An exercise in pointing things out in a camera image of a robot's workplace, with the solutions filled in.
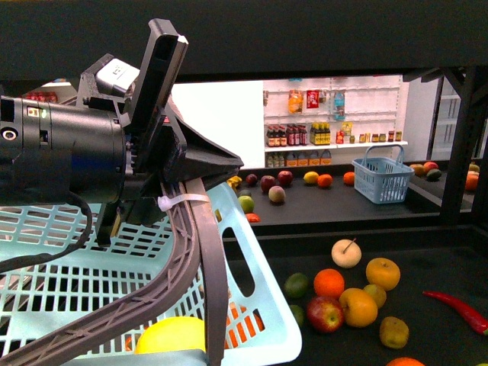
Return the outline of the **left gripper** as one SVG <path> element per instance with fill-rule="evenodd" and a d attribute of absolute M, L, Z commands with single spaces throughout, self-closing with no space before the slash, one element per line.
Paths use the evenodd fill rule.
<path fill-rule="evenodd" d="M 80 77 L 76 104 L 86 109 L 87 132 L 75 155 L 76 183 L 82 197 L 101 204 L 95 224 L 97 243 L 109 246 L 120 225 L 150 225 L 156 208 L 165 139 L 172 134 L 167 180 L 202 178 L 206 191 L 239 174 L 241 158 L 187 125 L 170 98 L 188 48 L 172 23 L 149 22 L 149 39 L 140 71 L 123 97 L 100 93 L 95 74 L 112 59 L 106 54 Z M 170 130 L 163 124 L 168 117 Z"/>

